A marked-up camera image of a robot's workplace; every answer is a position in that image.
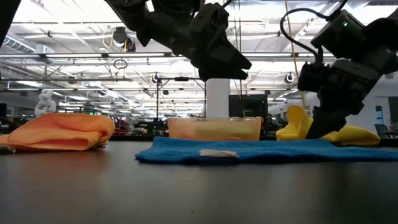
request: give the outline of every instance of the yellow cloth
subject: yellow cloth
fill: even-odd
[[[290,106],[287,109],[288,125],[276,132],[278,141],[303,140],[310,129],[313,119],[308,117],[301,106]],[[341,146],[373,146],[380,142],[380,137],[364,128],[346,125],[340,131],[333,131],[322,139]]]
[[[39,151],[84,151],[106,143],[114,123],[104,116],[49,113],[0,136],[0,145]]]

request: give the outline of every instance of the plastic bin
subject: plastic bin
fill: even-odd
[[[171,138],[258,141],[261,118],[169,118]]]

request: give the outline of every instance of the window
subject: window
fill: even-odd
[[[383,110],[381,106],[376,106],[376,124],[383,123]]]

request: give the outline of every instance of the blue towel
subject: blue towel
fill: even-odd
[[[199,151],[235,151],[239,158],[203,157]],[[155,138],[151,148],[136,158],[151,163],[187,162],[316,162],[316,161],[398,161],[398,150],[336,147],[327,140],[305,141],[194,141]]]

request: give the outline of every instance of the gray table surface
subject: gray table surface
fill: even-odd
[[[398,223],[398,162],[135,161],[149,146],[0,156],[0,223]]]

